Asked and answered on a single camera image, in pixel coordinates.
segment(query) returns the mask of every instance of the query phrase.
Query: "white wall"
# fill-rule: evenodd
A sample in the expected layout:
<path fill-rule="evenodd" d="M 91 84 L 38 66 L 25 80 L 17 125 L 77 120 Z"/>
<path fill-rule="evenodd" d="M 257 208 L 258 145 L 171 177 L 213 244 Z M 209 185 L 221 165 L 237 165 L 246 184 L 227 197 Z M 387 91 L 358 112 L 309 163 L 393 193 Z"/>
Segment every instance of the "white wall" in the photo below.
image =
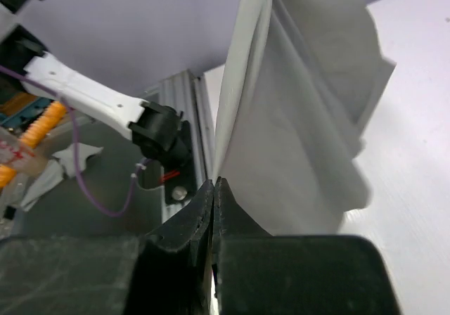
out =
<path fill-rule="evenodd" d="M 33 0 L 22 22 L 70 67 L 132 93 L 222 64 L 238 1 Z"/>

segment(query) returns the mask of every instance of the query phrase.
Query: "purple wire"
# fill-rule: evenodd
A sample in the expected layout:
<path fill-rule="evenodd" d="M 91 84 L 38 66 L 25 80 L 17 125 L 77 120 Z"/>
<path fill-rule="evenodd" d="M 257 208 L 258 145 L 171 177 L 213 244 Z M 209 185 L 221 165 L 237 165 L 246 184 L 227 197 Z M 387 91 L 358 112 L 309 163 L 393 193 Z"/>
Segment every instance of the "purple wire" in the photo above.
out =
<path fill-rule="evenodd" d="M 95 199 L 95 197 L 92 196 L 91 192 L 89 191 L 89 189 L 86 187 L 86 184 L 84 183 L 82 171 L 79 168 L 79 145 L 78 145 L 79 144 L 79 130 L 78 130 L 74 110 L 70 107 L 67 100 L 63 97 L 59 97 L 59 95 L 56 91 L 48 88 L 47 86 L 45 86 L 39 82 L 36 82 L 32 79 L 28 79 L 25 76 L 22 76 L 22 75 L 18 74 L 17 72 L 9 70 L 8 68 L 6 68 L 2 65 L 0 65 L 0 72 L 6 74 L 8 76 L 11 76 L 15 79 L 18 79 L 21 82 L 26 82 L 32 86 L 35 86 L 38 89 L 41 89 L 42 91 L 48 93 L 49 95 L 52 95 L 53 97 L 58 98 L 59 101 L 66 107 L 67 111 L 69 112 L 70 120 L 72 120 L 72 126 L 73 126 L 73 128 L 72 128 L 72 142 L 73 142 L 73 146 L 74 146 L 73 147 L 73 158 L 74 158 L 74 166 L 75 166 L 75 178 L 77 179 L 78 186 L 82 190 L 82 192 L 84 193 L 86 198 L 92 203 L 92 205 L 94 205 L 95 208 L 97 208 L 97 210 L 99 210 L 100 212 L 102 212 L 105 215 L 108 215 L 109 217 L 112 217 L 112 218 L 121 217 L 124 214 L 124 212 L 127 210 L 128 206 L 131 202 L 131 197 L 133 196 L 134 187 L 135 187 L 135 183 L 137 180 L 137 174 L 139 173 L 139 171 L 141 171 L 140 165 L 145 166 L 151 160 L 147 159 L 147 158 L 143 158 L 139 162 L 140 165 L 136 166 L 136 170 L 133 173 L 134 175 L 131 176 L 131 180 L 129 182 L 129 190 L 128 190 L 128 194 L 127 194 L 127 199 L 125 200 L 125 204 L 122 207 L 122 209 L 117 212 L 108 210 L 106 207 L 104 207 L 102 204 L 100 204 L 97 201 L 97 199 Z"/>

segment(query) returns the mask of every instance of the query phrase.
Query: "purple cable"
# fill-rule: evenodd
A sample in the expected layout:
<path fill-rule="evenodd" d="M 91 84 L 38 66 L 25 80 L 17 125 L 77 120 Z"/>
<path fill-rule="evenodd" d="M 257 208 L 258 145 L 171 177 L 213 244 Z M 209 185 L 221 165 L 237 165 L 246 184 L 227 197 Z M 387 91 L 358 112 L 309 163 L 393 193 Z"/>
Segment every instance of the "purple cable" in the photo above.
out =
<path fill-rule="evenodd" d="M 17 72 L 14 72 L 12 70 L 9 70 L 8 68 L 0 65 L 0 72 L 11 76 L 21 82 L 26 82 L 32 86 L 37 87 L 38 89 L 41 89 L 42 91 L 48 93 L 49 95 L 52 95 L 53 97 L 58 98 L 58 93 L 50 88 L 48 88 L 47 86 L 36 82 L 32 79 L 28 79 L 25 76 L 22 76 L 20 74 L 18 74 Z M 84 195 L 86 196 L 86 198 L 92 203 L 92 205 L 94 205 L 97 210 L 99 210 L 100 212 L 108 215 L 109 217 L 112 218 L 117 218 L 117 217 L 121 217 L 124 212 L 127 210 L 130 202 L 131 202 L 131 197 L 133 196 L 133 192 L 134 192 L 134 186 L 136 183 L 136 179 L 137 179 L 137 174 L 139 173 L 139 171 L 141 171 L 141 166 L 145 166 L 147 165 L 151 160 L 147 159 L 147 158 L 143 158 L 138 165 L 136 165 L 136 171 L 134 171 L 134 173 L 131 176 L 131 180 L 129 182 L 129 190 L 128 190 L 128 194 L 127 194 L 127 199 L 125 200 L 125 204 L 122 207 L 122 209 L 118 212 L 113 212 L 108 210 L 106 207 L 104 207 L 102 204 L 100 204 L 91 194 L 91 192 L 89 192 L 88 188 L 86 187 L 86 184 L 84 183 L 83 177 L 82 177 L 82 171 L 79 168 L 79 131 L 78 131 L 78 126 L 77 126 L 77 121 L 76 121 L 76 117 L 74 114 L 74 110 L 70 107 L 69 103 L 65 100 L 65 98 L 60 97 L 59 98 L 60 102 L 65 106 L 65 108 L 67 109 L 67 111 L 69 112 L 69 116 L 70 116 L 70 120 L 72 120 L 72 142 L 73 142 L 73 158 L 74 158 L 74 166 L 75 166 L 75 178 L 77 178 L 77 183 L 79 188 L 82 190 L 82 192 L 84 193 Z"/>

